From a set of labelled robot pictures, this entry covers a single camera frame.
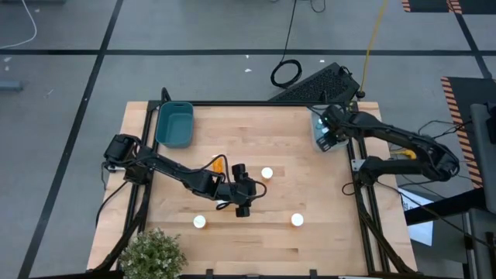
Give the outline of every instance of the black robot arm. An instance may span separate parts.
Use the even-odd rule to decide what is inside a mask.
[[[330,142],[346,138],[376,137],[410,149],[416,160],[382,160],[369,156],[360,166],[359,180],[372,185],[382,174],[422,174],[433,181],[448,181],[458,174],[460,162],[444,145],[428,136],[420,136],[391,125],[383,124],[366,112],[348,112],[338,105],[330,105],[321,117],[329,129]]]
[[[238,205],[236,217],[250,216],[251,202],[262,196],[257,196],[257,182],[248,177],[244,164],[232,166],[235,182],[231,182],[228,175],[206,170],[206,167],[192,170],[161,156],[153,149],[141,144],[141,140],[135,136],[115,135],[104,157],[105,167],[126,169],[125,181],[147,184],[150,171],[159,171],[180,181],[194,195]]]

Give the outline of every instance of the wooden tabletop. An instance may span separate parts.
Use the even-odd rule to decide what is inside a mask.
[[[121,133],[141,135],[146,105],[127,104]],[[377,103],[361,102],[359,108],[380,118]],[[248,218],[237,218],[233,205],[216,211],[215,201],[199,198],[155,172],[146,229],[181,234],[181,249],[189,262],[183,274],[205,274],[208,268],[214,274],[308,275],[309,269],[319,275],[367,274],[355,198],[341,192],[351,182],[346,149],[314,151],[310,116],[305,107],[197,106],[192,145],[183,150],[160,146],[160,154],[190,168],[223,153],[230,165],[244,163],[255,180],[262,180],[263,167],[274,170],[266,182],[267,195],[253,202]],[[150,131],[153,135],[154,124]],[[369,155],[390,156],[384,141],[366,139],[366,147]],[[122,183],[122,176],[110,174],[105,197]],[[393,176],[381,181],[396,185]],[[101,263],[122,235],[130,188],[102,211],[88,268]],[[416,269],[400,197],[391,189],[375,189],[386,239]],[[305,217],[302,227],[290,225],[296,212]],[[196,215],[206,217],[204,229],[193,226]],[[373,249],[380,270],[375,241]]]

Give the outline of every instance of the blue bowl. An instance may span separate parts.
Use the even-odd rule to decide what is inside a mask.
[[[168,148],[186,148],[193,139],[193,105],[166,102],[160,107],[155,140]]]

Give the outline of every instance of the green plant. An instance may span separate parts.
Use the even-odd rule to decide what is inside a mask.
[[[175,279],[188,265],[177,240],[159,229],[141,232],[119,257],[128,279]]]

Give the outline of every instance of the white cable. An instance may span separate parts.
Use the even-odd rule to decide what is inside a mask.
[[[9,45],[9,46],[0,46],[0,50],[6,49],[6,48],[9,48],[9,47],[17,47],[17,46],[20,46],[20,45],[22,45],[24,43],[29,43],[32,40],[34,40],[34,38],[36,38],[36,35],[38,34],[38,29],[36,28],[36,23],[34,22],[33,16],[31,15],[31,13],[28,10],[28,6],[26,5],[26,2],[24,0],[21,0],[21,1],[22,1],[22,4],[24,5],[24,8],[26,9],[26,12],[28,12],[29,19],[31,19],[31,22],[33,23],[34,34],[31,37],[31,39],[25,40],[24,42],[15,43],[15,44],[12,44],[12,45]]]

